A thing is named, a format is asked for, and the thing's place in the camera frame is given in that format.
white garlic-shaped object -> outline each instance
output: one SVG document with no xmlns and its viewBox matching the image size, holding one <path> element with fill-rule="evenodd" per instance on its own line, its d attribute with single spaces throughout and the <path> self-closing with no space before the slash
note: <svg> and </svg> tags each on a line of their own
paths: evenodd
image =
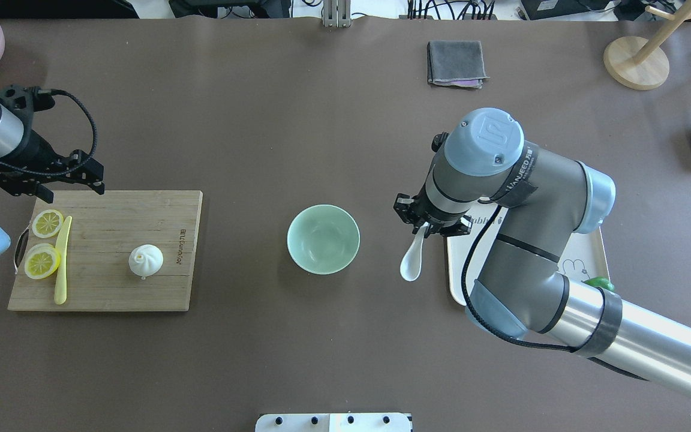
<svg viewBox="0 0 691 432">
<path fill-rule="evenodd" d="M 143 244 L 138 246 L 130 254 L 130 270 L 142 279 L 156 273 L 164 263 L 164 255 L 161 249 L 153 244 Z"/>
</svg>

white spoon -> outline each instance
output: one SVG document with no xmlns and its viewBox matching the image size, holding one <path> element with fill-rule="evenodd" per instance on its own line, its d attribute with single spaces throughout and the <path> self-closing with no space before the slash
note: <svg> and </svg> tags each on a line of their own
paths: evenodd
<svg viewBox="0 0 691 432">
<path fill-rule="evenodd" d="M 420 267 L 423 265 L 423 238 L 428 222 L 420 226 L 414 235 L 412 244 L 409 245 L 404 257 L 401 258 L 399 273 L 405 281 L 412 282 L 420 276 Z"/>
</svg>

white floor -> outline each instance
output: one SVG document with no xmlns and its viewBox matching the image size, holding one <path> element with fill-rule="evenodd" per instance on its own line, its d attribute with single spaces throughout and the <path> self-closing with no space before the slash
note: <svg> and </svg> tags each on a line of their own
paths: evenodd
<svg viewBox="0 0 691 432">
<path fill-rule="evenodd" d="M 172 11 L 167 0 L 127 0 L 137 11 L 140 17 L 173 17 Z M 492 0 L 495 2 L 494 14 L 499 20 L 519 20 L 518 8 L 520 7 L 519 0 Z M 609 3 L 607 8 L 611 8 L 619 0 Z M 322 6 L 321 0 L 309 0 L 316 6 L 310 7 L 305 5 L 304 0 L 293 0 L 292 13 L 293 17 L 312 16 L 321 17 Z M 438 0 L 439 14 L 442 19 L 451 19 L 452 15 L 449 8 Z M 452 3 L 455 15 L 460 13 L 464 8 L 465 3 Z M 250 12 L 246 8 L 233 8 L 234 13 L 241 16 L 250 16 Z M 369 16 L 390 17 L 390 19 L 397 19 L 399 16 L 406 16 L 407 2 L 406 0 L 351 0 L 351 13 L 357 14 L 354 19 L 360 17 L 359 14 L 368 14 Z M 436 17 L 435 12 L 429 12 L 433 17 Z M 650 14 L 645 13 L 640 19 L 651 19 Z M 546 20 L 556 21 L 617 21 L 617 17 L 611 10 L 598 12 L 585 12 L 581 14 L 571 14 L 571 16 L 552 17 Z"/>
</svg>

lemon slice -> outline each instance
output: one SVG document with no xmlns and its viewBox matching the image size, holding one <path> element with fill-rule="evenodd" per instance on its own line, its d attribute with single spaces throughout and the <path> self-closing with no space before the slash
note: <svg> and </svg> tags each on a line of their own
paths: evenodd
<svg viewBox="0 0 691 432">
<path fill-rule="evenodd" d="M 63 225 L 63 214 L 57 210 L 45 210 L 36 215 L 31 228 L 39 238 L 49 238 L 60 231 Z"/>
<path fill-rule="evenodd" d="M 55 273 L 60 265 L 60 254 L 51 244 L 33 246 L 25 257 L 25 275 L 31 279 L 44 279 Z"/>
</svg>

gray cloth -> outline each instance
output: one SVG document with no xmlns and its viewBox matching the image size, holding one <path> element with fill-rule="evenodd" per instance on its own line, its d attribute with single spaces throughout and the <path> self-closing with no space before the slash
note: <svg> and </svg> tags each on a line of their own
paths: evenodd
<svg viewBox="0 0 691 432">
<path fill-rule="evenodd" d="M 482 88 L 487 79 L 480 41 L 428 42 L 428 83 Z"/>
</svg>

